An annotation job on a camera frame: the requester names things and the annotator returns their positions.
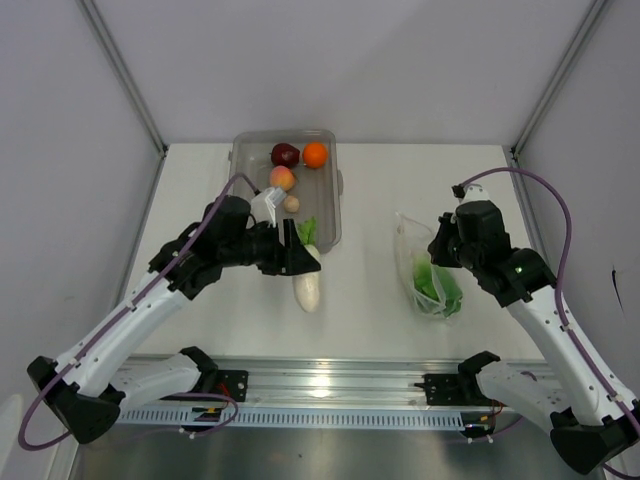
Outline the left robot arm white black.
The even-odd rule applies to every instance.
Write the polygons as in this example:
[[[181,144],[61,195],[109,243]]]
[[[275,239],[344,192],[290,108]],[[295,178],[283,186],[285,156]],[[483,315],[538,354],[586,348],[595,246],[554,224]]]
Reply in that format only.
[[[286,195],[268,188],[250,201],[220,195],[203,218],[162,246],[130,296],[83,340],[27,368],[40,399],[80,444],[104,435],[128,410],[173,398],[231,402],[218,365],[186,347],[152,365],[121,372],[124,361],[166,319],[216,283],[226,268],[254,266],[264,275],[317,273],[319,261],[291,219],[277,221]]]

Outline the green lettuce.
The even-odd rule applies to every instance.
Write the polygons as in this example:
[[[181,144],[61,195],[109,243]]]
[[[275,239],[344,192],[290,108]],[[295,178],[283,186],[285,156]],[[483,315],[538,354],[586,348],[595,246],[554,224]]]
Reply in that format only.
[[[414,304],[423,315],[449,318],[461,310],[463,292],[454,276],[433,265],[428,255],[413,259],[410,286]]]

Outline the white radish green leaves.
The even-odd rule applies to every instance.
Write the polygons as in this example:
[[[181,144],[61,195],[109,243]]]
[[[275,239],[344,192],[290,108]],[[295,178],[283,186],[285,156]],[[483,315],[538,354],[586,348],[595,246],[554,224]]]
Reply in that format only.
[[[310,217],[297,225],[297,232],[302,245],[316,260],[320,261],[321,254],[316,246],[317,220]],[[320,304],[320,272],[305,273],[293,278],[293,288],[296,301],[303,311],[315,312]]]

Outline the clear zip top bag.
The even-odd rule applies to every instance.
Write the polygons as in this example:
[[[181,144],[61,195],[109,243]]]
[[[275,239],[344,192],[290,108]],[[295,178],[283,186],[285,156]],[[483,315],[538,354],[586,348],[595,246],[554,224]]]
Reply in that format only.
[[[449,269],[431,261],[428,246],[434,230],[400,212],[395,220],[395,265],[412,309],[431,320],[453,318],[462,309],[463,291]]]

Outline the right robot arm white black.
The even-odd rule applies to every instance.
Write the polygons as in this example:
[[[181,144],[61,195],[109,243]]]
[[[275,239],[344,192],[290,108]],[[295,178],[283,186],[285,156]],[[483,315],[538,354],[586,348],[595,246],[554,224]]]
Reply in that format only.
[[[512,408],[548,434],[562,460],[582,475],[638,442],[638,396],[596,352],[542,257],[512,247],[493,202],[466,201],[440,216],[428,252],[435,265],[475,277],[524,328],[561,386],[547,388],[485,351],[458,367],[456,389],[464,401],[486,397]]]

